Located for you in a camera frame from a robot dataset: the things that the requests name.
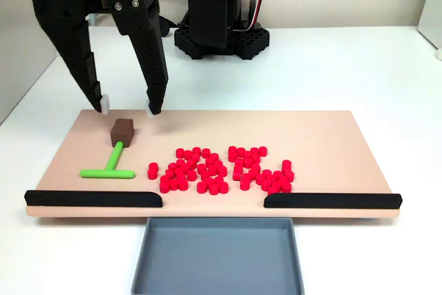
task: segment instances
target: green stick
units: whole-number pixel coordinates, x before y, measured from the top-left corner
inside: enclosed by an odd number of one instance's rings
[[[118,141],[117,144],[115,145],[115,148],[113,148],[108,164],[106,165],[105,169],[107,171],[112,171],[113,169],[115,169],[115,167],[117,167],[117,163],[120,155],[122,154],[122,151],[123,151],[123,142]]]
[[[82,178],[98,178],[98,179],[133,179],[134,171],[127,170],[108,170],[108,169],[82,169],[80,171]]]

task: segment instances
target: gray tray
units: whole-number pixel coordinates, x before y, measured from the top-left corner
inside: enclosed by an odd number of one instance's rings
[[[303,294],[291,218],[149,218],[132,294]]]

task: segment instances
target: cable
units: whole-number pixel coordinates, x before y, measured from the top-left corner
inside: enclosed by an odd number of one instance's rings
[[[262,2],[262,0],[258,0],[255,10],[253,11],[253,19],[251,20],[251,23],[249,24],[249,26],[245,29],[235,29],[233,31],[245,32],[245,31],[249,31],[250,29],[252,29],[255,26],[256,20],[258,18],[258,14],[261,9],[261,2]]]

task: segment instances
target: brown block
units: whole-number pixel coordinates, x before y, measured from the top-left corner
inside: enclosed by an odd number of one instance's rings
[[[132,119],[116,119],[110,131],[110,140],[112,146],[118,141],[123,142],[125,148],[131,145],[133,137],[133,120]]]

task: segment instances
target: white table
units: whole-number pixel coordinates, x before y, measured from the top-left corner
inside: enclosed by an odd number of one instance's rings
[[[393,192],[395,220],[294,220],[306,294],[440,289],[442,62],[411,27],[271,30],[252,61],[191,60],[163,39],[165,109],[349,109]],[[91,28],[112,108],[143,108],[146,84],[116,28]],[[28,217],[34,189],[82,108],[56,58],[0,126],[0,294],[129,294],[146,220]]]

